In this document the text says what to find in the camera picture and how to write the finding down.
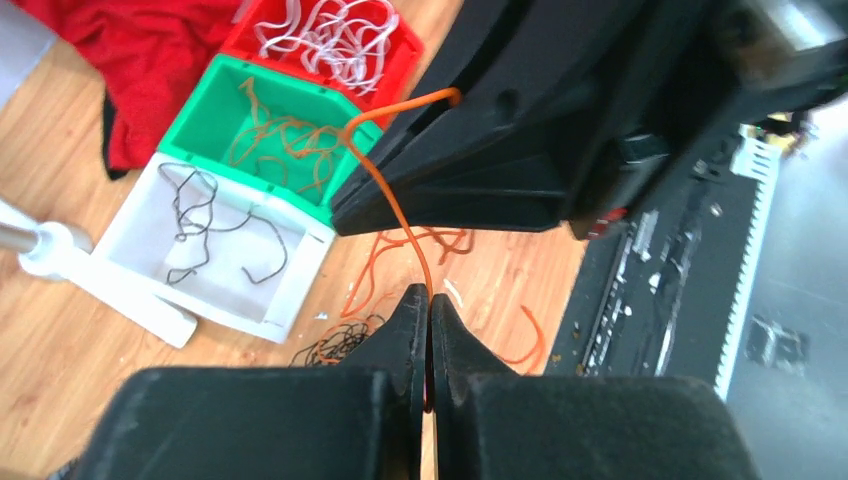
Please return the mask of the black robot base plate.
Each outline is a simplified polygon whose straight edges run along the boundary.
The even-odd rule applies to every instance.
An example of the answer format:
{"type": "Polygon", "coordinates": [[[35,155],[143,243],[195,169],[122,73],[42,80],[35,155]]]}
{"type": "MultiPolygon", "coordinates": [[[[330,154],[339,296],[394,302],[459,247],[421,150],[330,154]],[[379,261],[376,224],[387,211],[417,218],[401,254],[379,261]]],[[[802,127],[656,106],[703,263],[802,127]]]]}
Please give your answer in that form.
{"type": "Polygon", "coordinates": [[[666,202],[588,244],[546,374],[718,381],[767,175],[748,143],[725,137],[666,202]]]}

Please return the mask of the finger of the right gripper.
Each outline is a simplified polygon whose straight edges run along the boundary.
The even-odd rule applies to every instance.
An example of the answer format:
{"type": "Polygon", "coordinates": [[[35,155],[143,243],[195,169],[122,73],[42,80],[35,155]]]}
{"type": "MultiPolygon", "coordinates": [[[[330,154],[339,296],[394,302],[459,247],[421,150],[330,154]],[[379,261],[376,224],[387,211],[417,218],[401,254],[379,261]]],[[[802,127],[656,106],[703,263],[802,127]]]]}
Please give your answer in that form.
{"type": "MultiPolygon", "coordinates": [[[[345,134],[369,121],[448,102],[463,94],[447,87],[365,111],[345,134]]],[[[332,199],[332,225],[342,236],[406,226],[543,232],[566,218],[572,192],[562,121],[498,123],[479,113],[475,130],[441,124],[407,143],[354,147],[359,166],[332,199]]]]}
{"type": "Polygon", "coordinates": [[[407,143],[428,128],[443,125],[457,133],[475,130],[478,102],[471,91],[496,64],[523,22],[528,1],[465,1],[441,47],[413,90],[415,96],[453,86],[463,102],[451,109],[447,101],[398,115],[384,134],[386,143],[407,143]]]}

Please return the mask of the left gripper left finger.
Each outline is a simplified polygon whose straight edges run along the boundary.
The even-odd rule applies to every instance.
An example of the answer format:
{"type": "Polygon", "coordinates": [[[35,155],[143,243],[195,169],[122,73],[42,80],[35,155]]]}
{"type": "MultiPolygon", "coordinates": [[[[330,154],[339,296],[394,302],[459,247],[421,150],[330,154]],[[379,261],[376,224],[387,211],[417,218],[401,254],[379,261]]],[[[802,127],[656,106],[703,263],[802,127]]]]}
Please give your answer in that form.
{"type": "Polygon", "coordinates": [[[127,379],[76,479],[416,479],[428,296],[333,366],[157,367],[127,379]]]}

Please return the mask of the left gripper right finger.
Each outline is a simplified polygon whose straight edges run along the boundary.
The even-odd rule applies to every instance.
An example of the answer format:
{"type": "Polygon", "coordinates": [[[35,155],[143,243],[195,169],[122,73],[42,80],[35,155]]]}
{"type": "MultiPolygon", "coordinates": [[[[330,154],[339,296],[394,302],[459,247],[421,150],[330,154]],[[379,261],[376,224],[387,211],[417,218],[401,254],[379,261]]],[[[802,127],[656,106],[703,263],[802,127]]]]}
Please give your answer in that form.
{"type": "Polygon", "coordinates": [[[439,294],[430,394],[440,479],[755,479],[725,404],[678,377],[522,376],[439,294]]]}

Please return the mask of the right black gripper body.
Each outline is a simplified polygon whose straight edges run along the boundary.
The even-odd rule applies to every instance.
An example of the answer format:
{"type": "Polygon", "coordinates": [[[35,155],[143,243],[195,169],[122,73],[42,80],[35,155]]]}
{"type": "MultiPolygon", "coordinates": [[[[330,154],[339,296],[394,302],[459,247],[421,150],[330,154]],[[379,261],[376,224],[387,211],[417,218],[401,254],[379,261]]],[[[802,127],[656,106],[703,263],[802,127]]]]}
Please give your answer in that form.
{"type": "Polygon", "coordinates": [[[843,1],[528,2],[471,95],[500,124],[563,122],[563,222],[580,239],[654,203],[740,123],[834,96],[847,69],[843,1]]]}

